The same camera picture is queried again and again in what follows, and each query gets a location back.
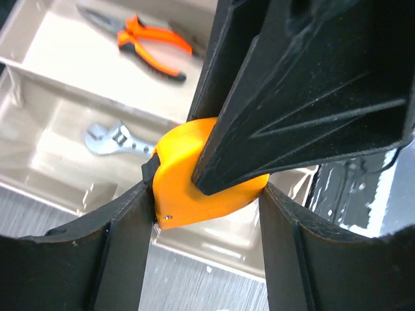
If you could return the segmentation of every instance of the beige plastic tray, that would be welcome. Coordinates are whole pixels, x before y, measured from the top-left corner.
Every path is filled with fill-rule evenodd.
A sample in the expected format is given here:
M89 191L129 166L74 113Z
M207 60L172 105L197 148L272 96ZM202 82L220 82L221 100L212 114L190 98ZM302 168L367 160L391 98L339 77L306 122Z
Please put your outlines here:
M18 1L0 35L0 61L8 67L0 81L0 184L82 215L141 180L146 159L92 155L83 133L92 122L110 127L122 120L135 136L156 143L185 122L202 64L166 47L148 48L185 71L187 82L155 79L120 56L71 0ZM303 204L315 171L290 170L270 180ZM155 228L152 242L238 274L265 276L257 202L199 224Z

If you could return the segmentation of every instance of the metal surface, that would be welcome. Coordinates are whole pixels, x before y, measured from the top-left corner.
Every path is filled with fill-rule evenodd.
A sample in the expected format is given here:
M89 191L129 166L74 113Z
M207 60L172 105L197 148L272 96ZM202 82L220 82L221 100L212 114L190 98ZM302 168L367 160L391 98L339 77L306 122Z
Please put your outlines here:
M0 188L1 235L44 235L75 218ZM149 310L267 311L267 289L263 283L150 246L139 311Z
M120 121L111 130L93 123L85 133L85 145L98 156L130 152L150 159L154 145L134 137Z

